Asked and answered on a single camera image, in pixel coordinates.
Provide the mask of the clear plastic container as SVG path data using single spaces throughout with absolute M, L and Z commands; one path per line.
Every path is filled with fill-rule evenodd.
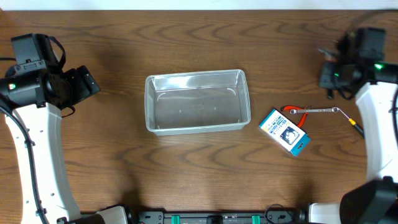
M 150 75 L 144 108 L 146 128 L 157 136 L 234 131 L 251 121 L 240 69 Z

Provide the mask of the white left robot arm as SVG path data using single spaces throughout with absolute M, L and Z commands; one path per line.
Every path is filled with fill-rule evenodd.
M 100 91 L 84 66 L 63 71 L 66 55 L 58 57 L 45 34 L 11 39 L 16 64 L 1 78 L 1 113 L 12 134 L 22 185 L 23 223 L 123 223 L 131 214 L 113 205 L 84 215 L 68 181 L 62 147 L 62 110 Z

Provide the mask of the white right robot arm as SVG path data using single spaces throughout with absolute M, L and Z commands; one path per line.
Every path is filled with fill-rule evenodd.
M 312 203 L 310 223 L 397 223 L 397 65 L 384 60 L 386 31 L 352 28 L 325 52 L 319 86 L 354 100 L 367 155 L 366 183 L 337 203 Z

